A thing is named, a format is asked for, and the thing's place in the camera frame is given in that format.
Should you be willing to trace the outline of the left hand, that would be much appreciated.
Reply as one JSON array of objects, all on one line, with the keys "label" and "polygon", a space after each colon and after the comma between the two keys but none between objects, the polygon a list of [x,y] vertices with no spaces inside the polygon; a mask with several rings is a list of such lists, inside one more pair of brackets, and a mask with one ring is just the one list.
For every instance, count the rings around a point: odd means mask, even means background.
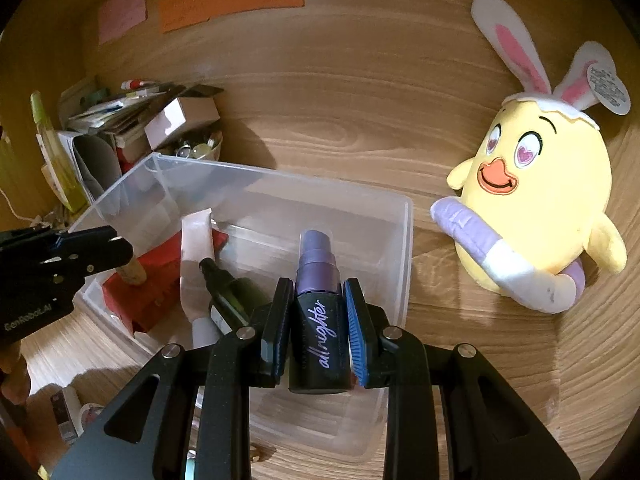
[{"label": "left hand", "polygon": [[4,375],[1,379],[2,396],[14,405],[24,404],[29,396],[32,381],[19,341],[1,348],[0,367]]}]

